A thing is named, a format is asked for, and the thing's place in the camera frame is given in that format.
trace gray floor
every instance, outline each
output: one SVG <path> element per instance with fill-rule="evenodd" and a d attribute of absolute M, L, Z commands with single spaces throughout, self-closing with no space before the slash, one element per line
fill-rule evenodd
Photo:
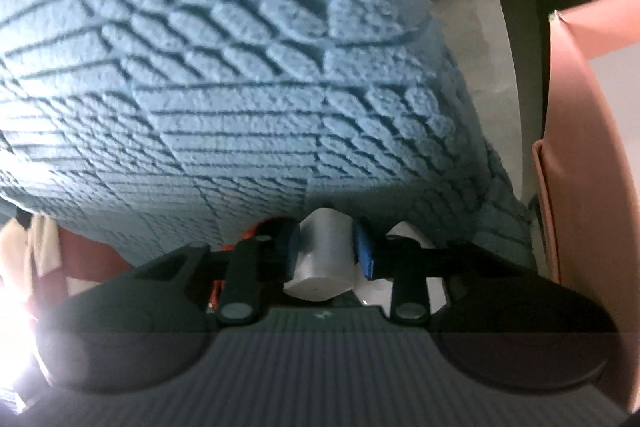
<path fill-rule="evenodd" d="M 485 136 L 522 190 L 520 110 L 513 60 L 499 0 L 433 0 L 447 44 L 478 110 Z"/>

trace pink box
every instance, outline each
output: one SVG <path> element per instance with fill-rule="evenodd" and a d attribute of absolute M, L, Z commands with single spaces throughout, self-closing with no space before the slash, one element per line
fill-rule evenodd
<path fill-rule="evenodd" d="M 640 405 L 640 0 L 550 18 L 545 135 L 533 147 L 549 277 L 599 302 L 621 333 L 598 382 Z"/>

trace white cylinder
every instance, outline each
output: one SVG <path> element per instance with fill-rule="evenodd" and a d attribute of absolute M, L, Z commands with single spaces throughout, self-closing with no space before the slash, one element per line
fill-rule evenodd
<path fill-rule="evenodd" d="M 300 253 L 284 293 L 306 301 L 324 301 L 354 285 L 353 219 L 319 208 L 300 223 Z"/>

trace blue towel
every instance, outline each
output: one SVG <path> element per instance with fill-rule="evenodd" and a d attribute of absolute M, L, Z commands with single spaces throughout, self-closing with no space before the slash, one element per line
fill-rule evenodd
<path fill-rule="evenodd" d="M 331 203 L 533 266 L 430 0 L 0 0 L 0 194 L 142 264 Z"/>

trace white component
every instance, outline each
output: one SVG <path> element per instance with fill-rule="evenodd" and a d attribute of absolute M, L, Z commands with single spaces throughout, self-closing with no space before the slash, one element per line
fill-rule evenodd
<path fill-rule="evenodd" d="M 324 301 L 354 285 L 353 219 L 319 208 L 300 223 L 300 253 L 284 293 L 306 301 Z"/>
<path fill-rule="evenodd" d="M 423 248 L 433 248 L 433 243 L 429 241 L 420 230 L 414 225 L 403 221 L 389 230 L 388 235 L 404 235 L 415 239 Z M 368 306 L 381 306 L 388 317 L 391 309 L 391 290 L 393 283 L 386 279 L 377 279 L 374 281 L 366 280 L 362 275 L 360 264 L 356 266 L 356 282 L 353 292 L 356 294 L 360 302 Z M 427 289 L 429 291 L 429 302 L 431 305 L 431 313 L 435 313 L 447 303 L 447 296 L 444 291 L 442 279 L 439 277 L 427 277 Z"/>

